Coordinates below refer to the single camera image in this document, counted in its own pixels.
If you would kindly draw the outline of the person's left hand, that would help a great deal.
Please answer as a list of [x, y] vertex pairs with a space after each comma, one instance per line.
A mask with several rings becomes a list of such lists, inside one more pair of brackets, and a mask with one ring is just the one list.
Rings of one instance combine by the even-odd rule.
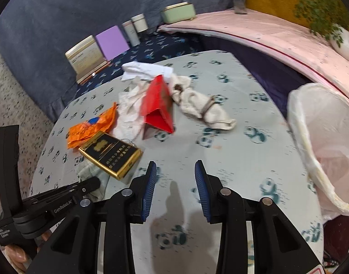
[[[36, 249], [37, 253], [42, 249], [51, 235], [52, 231], [49, 229], [38, 237], [39, 246]], [[16, 245], [8, 245], [4, 247], [4, 255], [17, 273], [26, 273], [31, 257], [22, 248]]]

